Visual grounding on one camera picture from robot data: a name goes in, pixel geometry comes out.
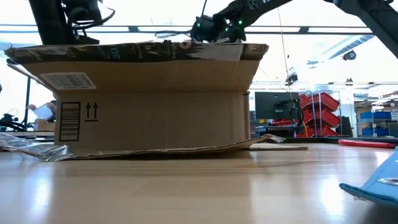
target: barcode label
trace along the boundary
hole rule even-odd
[[[40,76],[56,90],[97,89],[84,72],[45,73]]]
[[[79,141],[81,103],[61,103],[59,141]]]

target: black monitor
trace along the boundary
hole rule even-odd
[[[256,102],[257,119],[292,119],[290,110],[293,103],[281,102],[296,100],[299,93],[274,93],[274,92],[255,92],[254,100]]]

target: wooden table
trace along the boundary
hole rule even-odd
[[[355,201],[390,149],[309,144],[170,160],[39,162],[0,153],[0,223],[397,223]]]

